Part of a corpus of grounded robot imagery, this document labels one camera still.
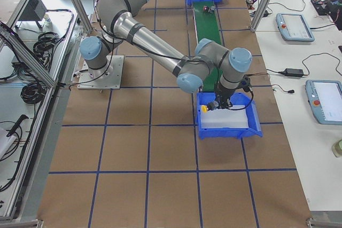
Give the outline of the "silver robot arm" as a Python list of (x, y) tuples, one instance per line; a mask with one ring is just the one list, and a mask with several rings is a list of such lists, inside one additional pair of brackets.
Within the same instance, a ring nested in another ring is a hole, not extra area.
[(99, 22), (104, 24), (107, 38), (89, 36), (80, 44), (80, 52), (88, 65), (92, 78), (100, 78), (109, 68), (107, 55), (123, 41), (136, 46), (176, 77), (178, 87), (187, 93), (196, 92), (214, 70), (219, 71), (215, 84), (215, 100), (207, 109), (230, 109), (230, 98), (237, 89), (251, 91), (246, 72), (252, 55), (245, 48), (229, 50), (216, 42), (203, 38), (190, 58), (135, 20), (141, 7), (149, 0), (98, 0)]

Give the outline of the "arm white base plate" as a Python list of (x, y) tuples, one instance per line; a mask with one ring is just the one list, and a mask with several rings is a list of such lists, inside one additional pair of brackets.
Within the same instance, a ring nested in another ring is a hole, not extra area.
[(83, 62), (82, 69), (87, 71), (80, 74), (78, 84), (79, 90), (119, 90), (121, 86), (122, 71), (125, 57), (122, 55), (108, 55), (107, 66), (93, 70)]

